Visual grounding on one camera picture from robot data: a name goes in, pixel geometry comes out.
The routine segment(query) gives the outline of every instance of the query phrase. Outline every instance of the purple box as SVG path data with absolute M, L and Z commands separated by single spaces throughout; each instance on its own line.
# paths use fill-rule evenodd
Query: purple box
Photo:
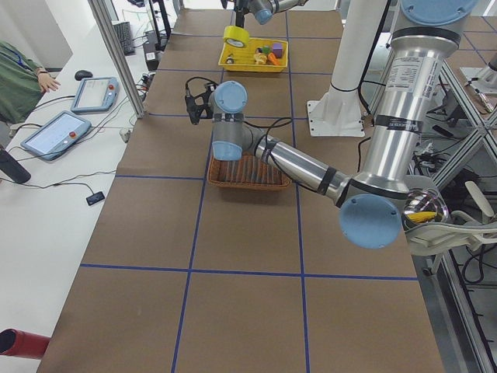
M 273 50 L 276 58 L 282 58 L 283 56 L 283 45 L 281 43 L 273 43 L 271 49 Z

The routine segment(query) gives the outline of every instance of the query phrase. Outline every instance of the red cylinder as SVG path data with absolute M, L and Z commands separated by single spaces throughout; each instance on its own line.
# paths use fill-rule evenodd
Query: red cylinder
M 0 355 L 40 360 L 49 342 L 47 336 L 7 329 L 0 333 Z

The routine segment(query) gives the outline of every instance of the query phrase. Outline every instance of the blue joint cover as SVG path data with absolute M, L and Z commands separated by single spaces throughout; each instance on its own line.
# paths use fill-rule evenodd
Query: blue joint cover
M 240 113 L 247 104 L 247 90 L 238 82 L 221 83 L 214 91 L 214 100 L 225 113 Z
M 393 203 L 375 194 L 358 194 L 340 208 L 343 235 L 366 249 L 381 249 L 395 241 L 401 231 L 401 214 Z
M 254 17 L 260 25 L 265 25 L 273 18 L 273 14 L 268 9 L 262 9 L 254 14 Z
M 232 142 L 212 141 L 214 158 L 218 161 L 239 161 L 242 159 L 242 148 Z
M 445 26 L 471 13 L 478 0 L 401 0 L 404 15 L 422 26 Z

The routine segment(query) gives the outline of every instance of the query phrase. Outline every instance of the yellow bin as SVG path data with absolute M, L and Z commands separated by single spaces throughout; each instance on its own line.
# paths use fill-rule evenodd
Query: yellow bin
M 280 66 L 275 66 L 274 64 L 255 64 L 255 50 L 265 45 L 271 46 L 273 43 L 281 43 L 283 45 L 283 56 L 278 59 Z M 226 63 L 230 55 L 234 60 L 233 64 Z M 228 71 L 282 72 L 288 67 L 288 42 L 251 37 L 248 45 L 243 48 L 233 47 L 230 44 L 224 43 L 218 64 Z

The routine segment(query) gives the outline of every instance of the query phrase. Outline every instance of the blue and white device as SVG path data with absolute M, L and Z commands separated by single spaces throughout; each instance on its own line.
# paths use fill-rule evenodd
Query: blue and white device
M 116 101 L 118 92 L 116 78 L 84 78 L 76 91 L 71 111 L 76 114 L 106 112 Z
M 21 142 L 27 151 L 51 161 L 63 155 L 92 126 L 83 118 L 63 111 Z

